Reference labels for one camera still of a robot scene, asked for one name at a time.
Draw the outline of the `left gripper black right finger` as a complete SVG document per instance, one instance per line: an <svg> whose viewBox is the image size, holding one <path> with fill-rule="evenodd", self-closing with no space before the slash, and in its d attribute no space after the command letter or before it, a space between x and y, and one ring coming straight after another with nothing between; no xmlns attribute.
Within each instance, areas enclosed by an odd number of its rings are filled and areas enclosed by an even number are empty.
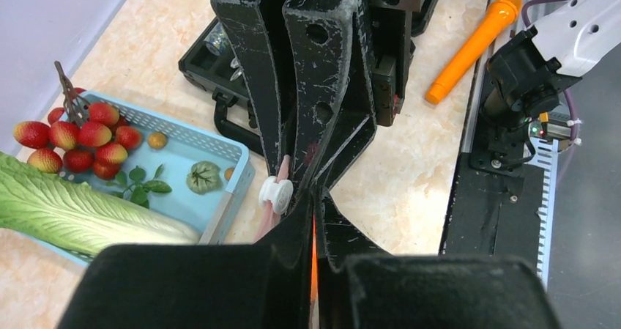
<svg viewBox="0 0 621 329"><path fill-rule="evenodd" d="M315 191L320 328L560 328L525 261L394 256Z"/></svg>

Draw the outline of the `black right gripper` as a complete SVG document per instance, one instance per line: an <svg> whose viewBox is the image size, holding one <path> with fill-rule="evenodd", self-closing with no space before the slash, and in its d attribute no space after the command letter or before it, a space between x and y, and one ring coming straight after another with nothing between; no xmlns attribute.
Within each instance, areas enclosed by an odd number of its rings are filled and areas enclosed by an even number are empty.
<svg viewBox="0 0 621 329"><path fill-rule="evenodd" d="M438 1L286 0L297 81L290 175L296 189L332 188L373 141L377 125L394 123L406 97L412 39L425 31ZM275 176L283 159L275 1L211 4L242 68L267 171Z"/></svg>

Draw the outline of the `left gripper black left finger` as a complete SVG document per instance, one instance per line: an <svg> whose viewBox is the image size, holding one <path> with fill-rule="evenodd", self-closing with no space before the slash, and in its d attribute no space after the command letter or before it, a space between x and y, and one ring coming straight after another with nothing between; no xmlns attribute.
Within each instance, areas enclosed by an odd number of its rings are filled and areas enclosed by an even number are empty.
<svg viewBox="0 0 621 329"><path fill-rule="evenodd" d="M60 328L307 328L311 192L252 245L115 245L87 267Z"/></svg>

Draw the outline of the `clear zip bag pink dots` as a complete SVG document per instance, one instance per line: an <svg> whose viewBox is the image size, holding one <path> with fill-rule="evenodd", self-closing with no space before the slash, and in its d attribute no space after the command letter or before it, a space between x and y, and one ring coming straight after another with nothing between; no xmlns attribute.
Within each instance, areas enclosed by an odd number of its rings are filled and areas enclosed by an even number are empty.
<svg viewBox="0 0 621 329"><path fill-rule="evenodd" d="M290 163L291 156L284 155L278 173L266 178L261 186L259 206L263 209L263 215L253 240L255 243L279 224L288 209L294 192L293 182L289 179Z"/></svg>

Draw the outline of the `black poker chip case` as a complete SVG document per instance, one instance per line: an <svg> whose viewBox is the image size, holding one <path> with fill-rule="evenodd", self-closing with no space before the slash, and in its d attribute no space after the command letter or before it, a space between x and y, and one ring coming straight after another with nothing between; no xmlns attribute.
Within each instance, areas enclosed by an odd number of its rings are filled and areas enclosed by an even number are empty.
<svg viewBox="0 0 621 329"><path fill-rule="evenodd" d="M223 136L262 154L256 116L242 70L218 19L213 19L178 61L179 71L192 85L212 93L215 127Z"/></svg>

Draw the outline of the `green toy leaf sprig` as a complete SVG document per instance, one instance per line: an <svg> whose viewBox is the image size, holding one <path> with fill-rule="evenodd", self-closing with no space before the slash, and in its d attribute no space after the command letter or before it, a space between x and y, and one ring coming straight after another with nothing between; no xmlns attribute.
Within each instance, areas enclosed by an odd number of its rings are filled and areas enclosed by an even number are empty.
<svg viewBox="0 0 621 329"><path fill-rule="evenodd" d="M136 166L128 173L119 171L116 176L105 185L115 188L110 194L120 199L128 200L147 209L150 208L149 195L166 195L172 192L172 187L161 180L164 165L160 164L151 177L147 176L146 170Z"/></svg>

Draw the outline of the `small brown toy potato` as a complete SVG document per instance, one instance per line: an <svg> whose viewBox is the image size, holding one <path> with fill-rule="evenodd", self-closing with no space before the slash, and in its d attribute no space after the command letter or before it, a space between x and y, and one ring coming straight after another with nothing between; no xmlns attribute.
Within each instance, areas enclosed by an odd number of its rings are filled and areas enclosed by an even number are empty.
<svg viewBox="0 0 621 329"><path fill-rule="evenodd" d="M161 132L153 132L147 137L147 144L152 149L163 149L168 144L168 137Z"/></svg>

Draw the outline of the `green white toy cabbage stalk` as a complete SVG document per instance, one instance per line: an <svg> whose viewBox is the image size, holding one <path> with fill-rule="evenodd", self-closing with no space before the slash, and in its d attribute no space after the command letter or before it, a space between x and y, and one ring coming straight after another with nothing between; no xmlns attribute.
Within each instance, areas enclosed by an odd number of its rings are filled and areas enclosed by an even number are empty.
<svg viewBox="0 0 621 329"><path fill-rule="evenodd" d="M119 244L195 245L192 226L1 154L1 227L90 256Z"/></svg>

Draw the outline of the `orange handled tool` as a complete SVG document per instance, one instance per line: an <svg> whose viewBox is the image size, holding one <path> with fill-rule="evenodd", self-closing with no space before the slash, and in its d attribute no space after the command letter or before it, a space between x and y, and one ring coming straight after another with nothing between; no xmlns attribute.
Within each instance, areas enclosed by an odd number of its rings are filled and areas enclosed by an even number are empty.
<svg viewBox="0 0 621 329"><path fill-rule="evenodd" d="M522 5L522 0L491 2L478 27L433 81L425 100L433 105L442 102L489 45L517 20Z"/></svg>

